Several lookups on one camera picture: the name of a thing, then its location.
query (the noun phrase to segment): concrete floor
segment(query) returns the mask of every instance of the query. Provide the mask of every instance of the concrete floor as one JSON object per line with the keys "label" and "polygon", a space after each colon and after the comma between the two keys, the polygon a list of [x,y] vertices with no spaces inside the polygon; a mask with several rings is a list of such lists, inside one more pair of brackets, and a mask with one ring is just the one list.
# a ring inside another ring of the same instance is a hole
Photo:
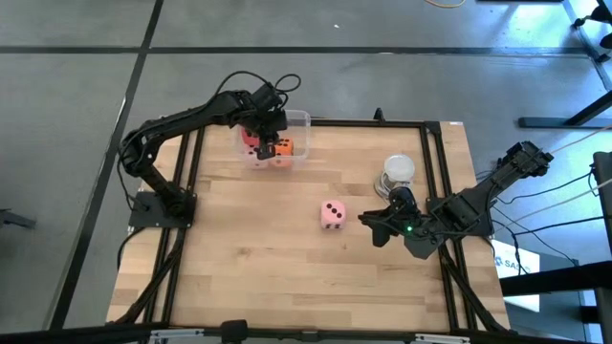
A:
{"label": "concrete floor", "polygon": [[[591,10],[585,2],[575,3],[580,16]],[[53,5],[0,0],[0,45],[140,46],[153,5],[153,0]],[[468,0],[459,9],[441,10],[413,0],[261,0],[256,5],[174,0],[164,4],[153,46],[579,47],[570,24],[561,4]],[[585,29],[593,42],[608,30],[591,24]],[[0,230],[0,333],[44,326],[135,59],[132,54],[0,54],[0,208],[38,221],[32,231]],[[126,130],[206,101],[235,70],[270,79],[300,74],[303,85],[288,108],[312,116],[371,118],[382,107],[388,118],[464,121],[476,171],[490,169],[519,140],[556,148],[585,135],[521,130],[514,122],[520,116],[569,117],[605,93],[593,63],[581,55],[159,54],[146,59]],[[256,86],[255,80],[237,77],[228,88]],[[593,152],[612,150],[611,139],[602,133],[559,152],[549,174],[517,183],[503,197],[586,173]],[[137,185],[128,179],[132,192]],[[501,208],[516,218],[586,187],[579,182]],[[601,214],[592,196],[575,205],[523,225]],[[113,174],[68,326],[103,323],[127,217]],[[498,237],[510,242],[506,233]],[[602,223],[553,229],[541,237],[581,263],[610,259]],[[520,244],[556,254],[531,237],[523,236]]]}

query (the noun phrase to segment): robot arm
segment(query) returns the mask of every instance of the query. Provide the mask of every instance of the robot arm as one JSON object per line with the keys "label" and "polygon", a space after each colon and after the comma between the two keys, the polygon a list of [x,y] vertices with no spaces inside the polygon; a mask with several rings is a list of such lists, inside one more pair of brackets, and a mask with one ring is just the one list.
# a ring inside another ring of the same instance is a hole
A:
{"label": "robot arm", "polygon": [[120,163],[130,176],[142,178],[151,186],[167,217],[181,218],[189,211],[192,195],[177,184],[167,181],[153,166],[162,144],[211,124],[227,125],[229,128],[240,124],[259,137],[257,158],[271,158],[278,141],[277,131],[287,129],[287,118],[281,109],[283,99],[279,93],[282,94],[270,82],[265,82],[254,94],[248,91],[225,91],[204,105],[148,120],[121,142]]}
{"label": "robot arm", "polygon": [[495,171],[475,187],[444,199],[428,199],[427,216],[417,208],[412,192],[407,187],[400,187],[389,193],[388,208],[365,211],[359,219],[372,229],[375,247],[383,247],[391,236],[402,235],[410,253],[426,259],[448,238],[491,235],[489,209],[492,199],[519,179],[545,175],[552,159],[552,155],[543,153],[533,143],[520,142],[510,148]]}

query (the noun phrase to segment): die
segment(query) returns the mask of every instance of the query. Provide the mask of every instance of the die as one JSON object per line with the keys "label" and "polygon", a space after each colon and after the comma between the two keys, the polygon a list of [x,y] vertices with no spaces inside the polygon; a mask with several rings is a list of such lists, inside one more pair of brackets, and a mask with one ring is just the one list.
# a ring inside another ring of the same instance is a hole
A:
{"label": "die", "polygon": [[247,145],[253,145],[255,147],[259,145],[259,138],[257,137],[257,135],[245,129],[243,126],[240,127],[240,137],[242,138],[242,141]]}
{"label": "die", "polygon": [[245,165],[250,169],[263,169],[269,166],[269,160],[263,160],[257,158],[257,146],[245,145]]}
{"label": "die", "polygon": [[340,229],[346,224],[346,208],[340,201],[329,200],[321,203],[321,227]]}
{"label": "die", "polygon": [[291,139],[280,139],[276,144],[276,149],[287,149],[291,151],[291,155],[294,154],[294,141]]}
{"label": "die", "polygon": [[[274,151],[277,157],[290,157],[294,154],[294,141],[291,139],[280,139],[274,146]],[[271,164],[274,167],[291,167],[292,161],[289,159],[271,158]]]}

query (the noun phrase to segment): wooden tabletop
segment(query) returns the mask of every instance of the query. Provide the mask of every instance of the wooden tabletop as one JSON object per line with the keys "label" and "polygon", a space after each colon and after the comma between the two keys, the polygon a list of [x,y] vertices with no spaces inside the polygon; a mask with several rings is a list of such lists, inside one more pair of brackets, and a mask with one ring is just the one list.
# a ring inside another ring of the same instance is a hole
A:
{"label": "wooden tabletop", "polygon": [[[460,122],[443,122],[442,129],[452,188],[458,192],[475,185],[466,133]],[[156,160],[167,178],[179,143],[169,140]],[[417,129],[312,127],[308,160],[293,172],[246,169],[232,145],[230,130],[207,128],[195,223],[186,235],[172,325],[218,327],[225,320],[247,319],[252,328],[268,329],[448,330],[437,253],[427,260],[413,258],[398,238],[373,247],[371,230],[357,219],[364,210],[386,207],[372,182],[394,153],[414,160],[411,188],[425,211]],[[433,138],[430,146],[443,196]],[[346,204],[346,228],[320,228],[320,203],[328,199]],[[126,246],[109,320],[121,316],[149,281],[160,232],[146,229]],[[474,237],[463,244],[472,288],[508,326],[491,249]],[[465,327],[456,287],[455,302]],[[155,318],[162,305],[159,297]]]}

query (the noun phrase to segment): white cable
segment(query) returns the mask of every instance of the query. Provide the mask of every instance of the white cable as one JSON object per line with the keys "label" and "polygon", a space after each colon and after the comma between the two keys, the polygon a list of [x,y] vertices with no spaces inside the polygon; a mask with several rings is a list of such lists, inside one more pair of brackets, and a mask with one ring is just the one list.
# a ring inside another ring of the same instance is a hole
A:
{"label": "white cable", "polygon": [[510,226],[510,225],[512,225],[512,224],[517,224],[517,225],[518,225],[518,222],[519,222],[519,221],[521,221],[521,220],[527,219],[527,218],[528,218],[528,217],[530,217],[530,216],[536,215],[536,214],[538,214],[538,213],[540,213],[540,212],[542,212],[542,211],[548,210],[548,209],[552,209],[552,208],[554,208],[554,207],[556,207],[556,206],[559,206],[559,205],[562,205],[562,204],[566,204],[566,203],[572,202],[572,201],[574,201],[575,199],[578,199],[578,198],[580,198],[580,197],[582,197],[582,196],[584,196],[584,195],[586,195],[586,194],[591,193],[592,191],[595,191],[595,190],[597,190],[597,189],[600,189],[600,188],[602,188],[602,187],[604,187],[604,186],[608,185],[609,183],[612,183],[612,178],[611,178],[611,179],[609,179],[609,180],[607,180],[607,181],[605,181],[605,182],[603,182],[603,183],[601,183],[601,184],[599,184],[599,185],[597,185],[597,186],[595,186],[595,187],[593,187],[592,189],[590,189],[590,190],[588,190],[588,191],[584,191],[584,192],[582,192],[581,194],[576,195],[576,196],[574,196],[574,197],[572,197],[572,198],[569,198],[569,199],[567,199],[567,200],[565,200],[565,201],[561,201],[561,202],[559,202],[559,203],[557,203],[557,204],[553,204],[553,205],[548,205],[548,206],[545,206],[545,207],[541,208],[540,210],[536,210],[536,211],[530,212],[529,214],[527,214],[527,215],[525,215],[525,216],[521,216],[521,217],[519,217],[518,219],[514,220],[514,221],[513,221],[511,224],[506,224],[506,225],[505,225],[503,228],[501,228],[501,229],[506,229],[506,228],[508,228],[508,226]]}
{"label": "white cable", "polygon": [[551,154],[555,154],[556,152],[560,151],[561,149],[565,149],[565,148],[567,148],[567,147],[569,147],[569,146],[571,146],[571,145],[574,145],[574,144],[576,144],[576,143],[578,143],[578,142],[581,142],[581,141],[583,141],[583,140],[586,140],[586,139],[588,139],[588,138],[592,137],[593,135],[595,135],[595,134],[597,134],[597,133],[600,133],[600,132],[602,132],[602,131],[604,131],[604,130],[608,130],[608,129],[610,129],[610,128],[612,128],[612,125],[608,125],[608,126],[606,126],[606,127],[603,127],[602,129],[596,130],[596,131],[594,131],[593,133],[591,133],[591,134],[589,134],[589,135],[585,136],[584,138],[582,138],[582,139],[580,139],[580,140],[575,140],[575,141],[573,141],[573,142],[569,142],[569,143],[567,143],[566,145],[561,146],[560,148],[557,148],[557,149],[555,149],[554,151],[552,151],[552,152],[550,152],[550,153],[551,153]]}

